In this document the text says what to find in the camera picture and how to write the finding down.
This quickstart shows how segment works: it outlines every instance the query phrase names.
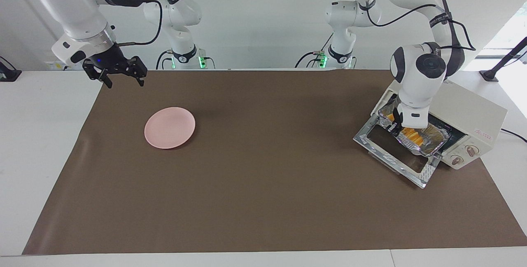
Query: black stand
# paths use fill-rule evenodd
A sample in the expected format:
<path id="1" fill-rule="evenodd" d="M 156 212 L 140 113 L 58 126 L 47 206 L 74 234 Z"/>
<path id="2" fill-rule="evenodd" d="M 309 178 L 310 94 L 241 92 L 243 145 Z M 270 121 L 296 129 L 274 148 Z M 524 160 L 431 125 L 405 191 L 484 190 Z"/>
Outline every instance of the black stand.
<path id="1" fill-rule="evenodd" d="M 491 70 L 487 71 L 480 71 L 481 76 L 484 80 L 488 82 L 498 82 L 498 79 L 496 78 L 497 72 L 503 68 L 503 66 L 506 66 L 506 64 L 512 60 L 518 53 L 522 51 L 527 46 L 527 37 L 524 38 L 512 51 Z"/>
<path id="2" fill-rule="evenodd" d="M 21 73 L 21 70 L 10 70 L 0 62 L 0 82 L 14 82 L 20 77 Z"/>

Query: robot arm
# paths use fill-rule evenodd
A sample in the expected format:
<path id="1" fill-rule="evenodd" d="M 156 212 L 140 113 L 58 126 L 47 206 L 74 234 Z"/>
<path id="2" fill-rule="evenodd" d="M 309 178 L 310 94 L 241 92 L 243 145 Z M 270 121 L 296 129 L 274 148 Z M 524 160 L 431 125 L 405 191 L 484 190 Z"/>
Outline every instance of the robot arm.
<path id="1" fill-rule="evenodd" d="M 161 30 L 166 34 L 172 47 L 173 62 L 179 69 L 203 68 L 205 63 L 200 49 L 194 44 L 192 34 L 186 26 L 201 21 L 201 9 L 194 0 L 160 0 L 163 7 Z M 159 10 L 156 4 L 145 5 L 145 17 L 158 25 Z"/>
<path id="2" fill-rule="evenodd" d="M 327 67 L 349 68 L 357 36 L 351 27 L 372 27 L 367 11 L 375 23 L 382 14 L 376 0 L 333 2 L 326 9 L 326 21 L 333 28 L 333 40 L 325 51 Z"/>
<path id="3" fill-rule="evenodd" d="M 459 70 L 465 55 L 457 38 L 452 14 L 446 0 L 390 0 L 393 4 L 416 10 L 429 19 L 435 42 L 401 46 L 392 56 L 390 69 L 401 83 L 399 122 L 404 127 L 426 128 L 429 106 L 446 77 Z M 328 47 L 328 66 L 347 68 L 356 36 L 350 27 L 379 25 L 376 0 L 334 2 L 326 20 L 335 32 Z"/>
<path id="4" fill-rule="evenodd" d="M 456 73 L 465 61 L 446 0 L 390 0 L 393 4 L 416 9 L 429 19 L 435 42 L 401 46 L 390 62 L 390 70 L 401 83 L 397 107 L 403 127 L 427 128 L 429 106 L 444 79 Z"/>
<path id="5" fill-rule="evenodd" d="M 83 68 L 93 80 L 108 87 L 108 74 L 121 73 L 141 80 L 147 68 L 139 57 L 126 59 L 117 46 L 107 20 L 98 4 L 139 6 L 144 0 L 41 0 L 51 16 L 64 28 L 64 35 L 56 42 L 53 53 L 68 66 L 84 61 Z"/>

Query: table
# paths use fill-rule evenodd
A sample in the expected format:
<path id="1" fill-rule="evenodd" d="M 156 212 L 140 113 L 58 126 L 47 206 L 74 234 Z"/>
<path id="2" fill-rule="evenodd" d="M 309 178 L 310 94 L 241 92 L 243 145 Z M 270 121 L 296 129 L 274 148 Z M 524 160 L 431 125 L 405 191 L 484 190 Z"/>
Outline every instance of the table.
<path id="1" fill-rule="evenodd" d="M 498 84 L 460 72 L 461 86 L 509 110 L 504 128 L 527 134 L 527 119 Z M 520 266 L 527 248 L 380 250 L 346 252 L 101 254 L 19 257 L 101 87 L 84 72 L 24 72 L 0 84 L 0 266 Z M 483 157 L 527 232 L 527 147 L 501 134 Z"/>

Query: plate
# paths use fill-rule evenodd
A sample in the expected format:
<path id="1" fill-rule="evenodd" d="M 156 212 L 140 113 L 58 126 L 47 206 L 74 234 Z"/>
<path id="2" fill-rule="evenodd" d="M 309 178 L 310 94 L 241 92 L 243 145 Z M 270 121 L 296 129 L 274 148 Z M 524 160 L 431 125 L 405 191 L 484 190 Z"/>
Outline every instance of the plate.
<path id="1" fill-rule="evenodd" d="M 158 149 L 173 149 L 194 134 L 196 119 L 183 108 L 166 108 L 155 113 L 145 126 L 145 139 Z"/>

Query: brown mat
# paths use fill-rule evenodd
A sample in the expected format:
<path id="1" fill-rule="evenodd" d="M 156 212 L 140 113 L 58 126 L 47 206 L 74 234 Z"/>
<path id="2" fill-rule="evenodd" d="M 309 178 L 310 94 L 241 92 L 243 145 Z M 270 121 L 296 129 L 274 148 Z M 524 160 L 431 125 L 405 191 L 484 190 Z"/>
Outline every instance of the brown mat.
<path id="1" fill-rule="evenodd" d="M 421 190 L 354 143 L 387 71 L 150 72 L 143 89 L 113 79 L 24 254 L 527 245 L 481 161 L 443 165 Z M 148 118 L 174 106 L 195 115 L 196 134 L 149 146 Z"/>

